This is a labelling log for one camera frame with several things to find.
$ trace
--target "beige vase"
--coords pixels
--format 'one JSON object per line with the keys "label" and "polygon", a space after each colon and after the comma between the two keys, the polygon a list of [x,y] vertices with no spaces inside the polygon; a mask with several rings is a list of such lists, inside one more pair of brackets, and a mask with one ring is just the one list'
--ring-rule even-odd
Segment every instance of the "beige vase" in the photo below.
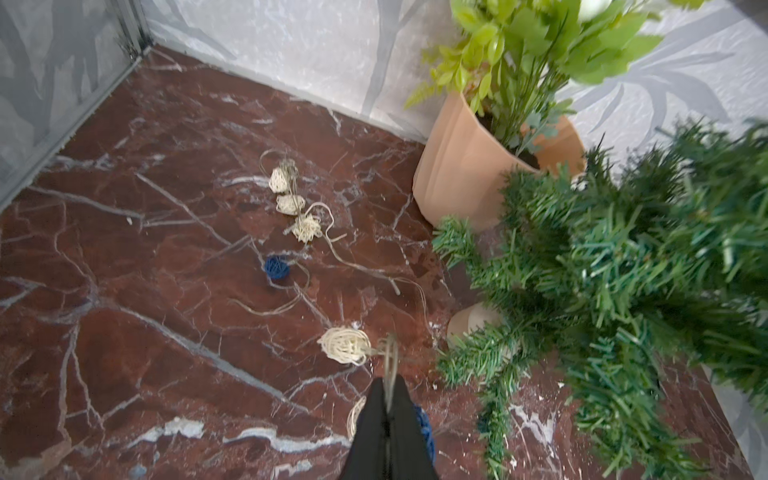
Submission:
{"label": "beige vase", "polygon": [[[558,135],[540,136],[536,159],[542,171],[557,173],[567,162],[571,175],[584,172],[584,146],[573,125],[562,117]],[[445,99],[413,177],[413,198],[424,218],[437,226],[446,215],[466,218],[475,231],[498,223],[502,212],[504,174],[537,172],[510,154],[483,127],[457,92]]]}
{"label": "beige vase", "polygon": [[502,324],[502,316],[495,310],[490,310],[482,303],[465,308],[451,317],[448,322],[447,340],[448,345],[453,347],[455,344],[454,336],[464,336],[481,329],[485,324],[499,326]]}

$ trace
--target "artificial plant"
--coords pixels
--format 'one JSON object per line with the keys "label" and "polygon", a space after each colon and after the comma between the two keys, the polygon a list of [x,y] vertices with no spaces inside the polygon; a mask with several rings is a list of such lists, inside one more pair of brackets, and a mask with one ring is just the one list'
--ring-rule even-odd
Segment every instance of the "artificial plant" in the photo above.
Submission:
{"label": "artificial plant", "polygon": [[448,266],[464,262],[504,321],[442,354],[448,384],[479,381],[485,460],[503,476],[509,402],[531,364],[552,350],[580,402],[577,425],[604,474],[639,462],[644,478],[695,478],[659,417],[661,363],[681,355],[768,407],[768,123],[735,141],[679,126],[667,147],[631,158],[617,182],[605,151],[567,174],[513,173],[499,257],[484,259],[467,225],[434,239]]}
{"label": "artificial plant", "polygon": [[[704,0],[673,0],[697,8]],[[493,116],[496,138],[515,154],[535,151],[533,140],[557,134],[573,113],[555,94],[571,79],[600,84],[661,42],[640,29],[658,20],[658,0],[452,0],[461,37],[453,46],[426,49],[437,64],[406,107],[446,89],[464,94],[473,112]]]}

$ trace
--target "pine needles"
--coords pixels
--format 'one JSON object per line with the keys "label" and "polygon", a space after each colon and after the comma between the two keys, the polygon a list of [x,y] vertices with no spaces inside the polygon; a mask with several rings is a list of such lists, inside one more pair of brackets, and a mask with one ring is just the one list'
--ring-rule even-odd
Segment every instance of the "pine needles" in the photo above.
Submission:
{"label": "pine needles", "polygon": [[639,462],[645,478],[706,471],[659,418],[659,362],[684,354],[710,366],[768,409],[768,124],[732,141],[689,123],[630,162],[618,184],[607,152],[586,153],[587,173],[511,174],[502,255],[483,260],[464,223],[434,240],[449,266],[504,321],[442,355],[449,384],[479,381],[492,478],[508,464],[510,397],[531,364],[559,351],[578,427],[605,475]]}

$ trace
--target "wall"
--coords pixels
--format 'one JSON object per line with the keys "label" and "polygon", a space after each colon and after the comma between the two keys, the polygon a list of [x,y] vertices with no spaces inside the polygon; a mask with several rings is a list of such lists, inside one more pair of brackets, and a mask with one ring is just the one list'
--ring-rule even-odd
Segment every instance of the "wall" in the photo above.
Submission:
{"label": "wall", "polygon": [[106,0],[0,0],[0,209],[129,65]]}
{"label": "wall", "polygon": [[[154,36],[177,50],[407,137],[429,135],[441,101],[404,111],[424,79],[420,49],[455,35],[447,0],[142,0]],[[623,77],[568,93],[587,143],[619,151],[693,112],[737,127],[768,105],[768,2],[713,0],[669,12],[664,43]]]}

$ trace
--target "artificial pine branch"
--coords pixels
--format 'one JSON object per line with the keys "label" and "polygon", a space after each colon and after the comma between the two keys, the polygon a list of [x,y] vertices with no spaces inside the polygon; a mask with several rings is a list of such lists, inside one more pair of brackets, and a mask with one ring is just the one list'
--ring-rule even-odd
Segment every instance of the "artificial pine branch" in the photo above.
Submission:
{"label": "artificial pine branch", "polygon": [[634,462],[660,480],[705,469],[661,421],[659,362],[705,362],[768,410],[768,124],[732,141],[703,124],[631,159],[617,183],[607,152],[587,172],[513,173],[505,188],[502,254],[483,260],[465,223],[434,240],[449,266],[502,316],[442,355],[449,384],[479,381],[489,474],[508,461],[511,395],[553,349],[580,402],[605,473]]}

